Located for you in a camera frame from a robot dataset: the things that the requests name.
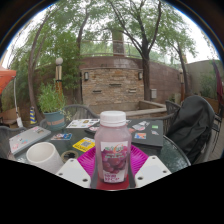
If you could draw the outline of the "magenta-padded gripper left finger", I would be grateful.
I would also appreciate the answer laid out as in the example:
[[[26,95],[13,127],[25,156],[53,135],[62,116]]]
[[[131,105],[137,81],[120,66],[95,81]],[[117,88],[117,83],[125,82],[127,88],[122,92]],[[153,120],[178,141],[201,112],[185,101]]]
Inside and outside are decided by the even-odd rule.
[[[95,148],[91,148],[78,159],[69,159],[56,175],[80,187],[95,188],[98,179],[95,152]]]

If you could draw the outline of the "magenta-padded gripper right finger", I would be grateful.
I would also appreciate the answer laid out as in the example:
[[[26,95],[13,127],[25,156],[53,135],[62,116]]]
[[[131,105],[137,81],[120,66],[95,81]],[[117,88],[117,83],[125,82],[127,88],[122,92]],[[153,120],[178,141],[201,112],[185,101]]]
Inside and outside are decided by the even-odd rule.
[[[134,145],[131,146],[130,168],[136,188],[146,186],[171,174],[157,156],[148,156]]]

